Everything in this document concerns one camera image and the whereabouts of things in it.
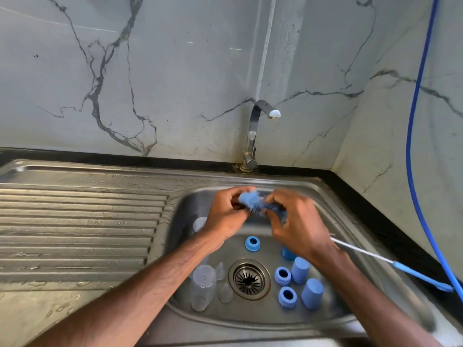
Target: black granite edge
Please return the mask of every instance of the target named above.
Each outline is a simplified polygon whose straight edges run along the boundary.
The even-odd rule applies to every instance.
[[[233,163],[209,162],[201,160],[177,160],[112,154],[64,152],[21,148],[0,148],[0,165],[16,159],[74,162],[119,167],[150,167],[165,169],[183,169],[194,171],[213,171],[235,173]],[[394,225],[385,215],[370,204],[363,196],[345,183],[332,171],[310,168],[259,166],[254,175],[280,175],[298,177],[317,177],[323,180],[373,235],[390,251],[397,261],[421,273],[449,283],[440,263],[423,250],[410,237]],[[418,282],[434,299],[463,325],[462,303],[458,295],[443,292],[423,281]]]

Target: stainless steel sink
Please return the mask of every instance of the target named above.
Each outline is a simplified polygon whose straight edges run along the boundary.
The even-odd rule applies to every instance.
[[[102,167],[18,160],[0,169],[0,345],[19,347],[66,314],[100,295],[193,235],[192,224],[207,216],[214,193],[236,185],[262,192],[294,189],[316,202],[336,238],[390,257],[319,179]],[[261,249],[244,241],[255,235]],[[223,262],[226,280],[254,268],[265,292],[259,299],[234,294],[225,304],[214,297],[198,313],[191,309],[186,279],[147,332],[140,346],[265,342],[314,346],[370,346],[349,307],[325,285],[322,307],[293,311],[277,302],[275,268],[291,263],[280,255],[268,221],[257,215],[209,257]],[[461,327],[408,277],[371,258],[350,253],[360,270],[392,301],[444,346],[463,345]],[[301,286],[291,286],[298,294]]]

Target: person's right arm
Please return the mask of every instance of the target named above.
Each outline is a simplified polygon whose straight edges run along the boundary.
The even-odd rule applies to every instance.
[[[344,298],[368,336],[379,347],[442,347],[354,265],[347,253],[331,240],[312,199],[290,190],[276,190],[267,202],[278,202],[288,211],[287,221],[271,210],[273,236],[293,253],[312,263]]]

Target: person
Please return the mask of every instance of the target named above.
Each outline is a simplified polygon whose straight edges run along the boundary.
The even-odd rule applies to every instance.
[[[255,189],[241,186],[217,192],[199,233],[27,346],[134,346],[188,274],[240,229],[250,213],[238,205],[237,197]],[[376,345],[441,346],[371,284],[347,253],[336,246],[312,199],[290,190],[276,190],[266,201],[278,202],[288,212],[282,225],[274,212],[265,211],[275,239],[312,263],[331,282]]]

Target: blue cap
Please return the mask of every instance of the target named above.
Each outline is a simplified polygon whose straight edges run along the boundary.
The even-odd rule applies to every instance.
[[[318,309],[323,297],[323,284],[317,279],[307,280],[304,290],[300,296],[302,303],[308,309]]]
[[[287,286],[291,282],[291,272],[285,267],[276,268],[274,277],[276,283],[281,286]]]
[[[294,253],[288,250],[285,246],[281,247],[281,255],[286,260],[295,260],[297,257]]]
[[[294,260],[291,274],[293,281],[297,284],[304,284],[307,280],[307,272],[309,271],[310,263],[304,258],[297,257]]]
[[[245,241],[246,248],[251,252],[256,252],[260,249],[260,241],[255,236],[249,236]]]
[[[284,309],[294,309],[296,306],[297,295],[291,287],[282,287],[278,293],[278,302]]]

